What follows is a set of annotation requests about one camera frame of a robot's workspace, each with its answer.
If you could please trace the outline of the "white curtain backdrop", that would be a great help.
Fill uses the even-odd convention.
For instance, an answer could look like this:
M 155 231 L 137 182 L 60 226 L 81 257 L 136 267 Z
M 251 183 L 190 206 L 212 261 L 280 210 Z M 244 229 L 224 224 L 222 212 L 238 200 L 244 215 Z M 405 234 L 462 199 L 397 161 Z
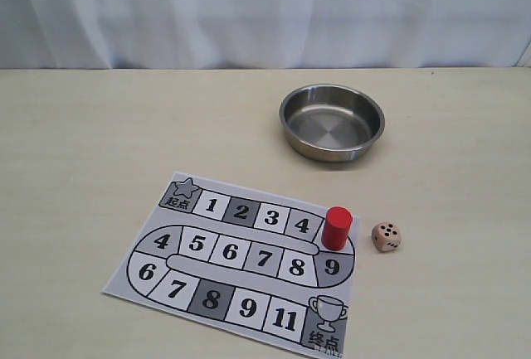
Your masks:
M 529 63 L 530 0 L 1 0 L 5 69 Z

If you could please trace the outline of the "stainless steel round bowl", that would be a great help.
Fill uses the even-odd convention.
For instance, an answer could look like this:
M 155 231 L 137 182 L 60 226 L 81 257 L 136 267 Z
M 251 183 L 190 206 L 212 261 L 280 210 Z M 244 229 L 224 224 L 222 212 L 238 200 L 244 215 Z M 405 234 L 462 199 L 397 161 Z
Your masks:
M 350 163 L 380 139 L 385 116 L 377 102 L 344 85 L 299 87 L 281 102 L 279 119 L 287 143 L 322 163 Z

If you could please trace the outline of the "printed paper game board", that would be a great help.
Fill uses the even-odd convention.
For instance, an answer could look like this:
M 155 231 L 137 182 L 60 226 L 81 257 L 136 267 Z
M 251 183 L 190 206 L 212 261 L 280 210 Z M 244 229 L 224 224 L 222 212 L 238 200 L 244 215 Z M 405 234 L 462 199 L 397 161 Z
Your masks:
M 340 358 L 356 245 L 326 208 L 175 172 L 104 293 L 314 358 Z

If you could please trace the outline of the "red cylinder game piece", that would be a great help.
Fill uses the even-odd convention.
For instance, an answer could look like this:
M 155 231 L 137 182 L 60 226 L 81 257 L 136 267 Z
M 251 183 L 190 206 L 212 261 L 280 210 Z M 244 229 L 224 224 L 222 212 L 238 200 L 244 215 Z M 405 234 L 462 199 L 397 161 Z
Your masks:
M 323 246 L 329 250 L 341 250 L 346 245 L 352 223 L 353 215 L 347 208 L 330 207 L 324 219 L 321 235 Z

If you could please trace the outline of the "beige wooden die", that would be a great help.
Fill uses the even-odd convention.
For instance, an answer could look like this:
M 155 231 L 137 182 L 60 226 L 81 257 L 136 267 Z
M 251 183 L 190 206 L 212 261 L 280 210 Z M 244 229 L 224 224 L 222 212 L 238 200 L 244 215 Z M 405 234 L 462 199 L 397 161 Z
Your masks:
M 371 234 L 372 242 L 380 252 L 388 252 L 398 248 L 402 242 L 401 231 L 395 223 L 382 222 L 375 225 Z

